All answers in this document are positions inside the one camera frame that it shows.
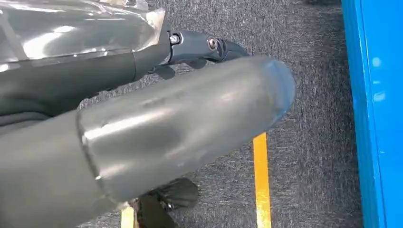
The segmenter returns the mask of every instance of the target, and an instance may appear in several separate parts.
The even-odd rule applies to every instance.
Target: hex bolt
[[[179,44],[181,42],[181,38],[179,38],[178,35],[172,34],[169,36],[169,42],[174,45],[174,44]]]
[[[207,43],[208,43],[209,48],[210,48],[211,50],[214,51],[214,50],[217,49],[217,40],[216,40],[216,38],[210,37],[210,38],[207,40]]]

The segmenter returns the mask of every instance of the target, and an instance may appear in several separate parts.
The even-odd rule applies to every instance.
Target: blue panel
[[[343,0],[366,228],[403,217],[403,2]]]

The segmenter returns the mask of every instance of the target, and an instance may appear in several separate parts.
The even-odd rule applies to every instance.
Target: plastic wrap
[[[0,1],[0,63],[157,44],[165,11],[89,0]]]

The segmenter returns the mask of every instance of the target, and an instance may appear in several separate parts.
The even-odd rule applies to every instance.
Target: gray carpet
[[[160,0],[175,29],[207,31],[289,64],[297,98],[269,131],[274,228],[356,228],[362,215],[343,18],[337,0]],[[185,66],[178,72],[187,72]],[[147,76],[83,105],[153,83]],[[247,144],[189,174],[200,203],[173,216],[182,228],[255,228],[253,154]],[[118,212],[84,224],[117,228]]]

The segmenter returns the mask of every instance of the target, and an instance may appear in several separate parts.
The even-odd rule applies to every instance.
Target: yellow line
[[[267,139],[263,133],[253,139],[256,215],[258,228],[271,228]]]
[[[121,228],[138,228],[136,213],[132,207],[122,209],[122,217],[120,220]]]

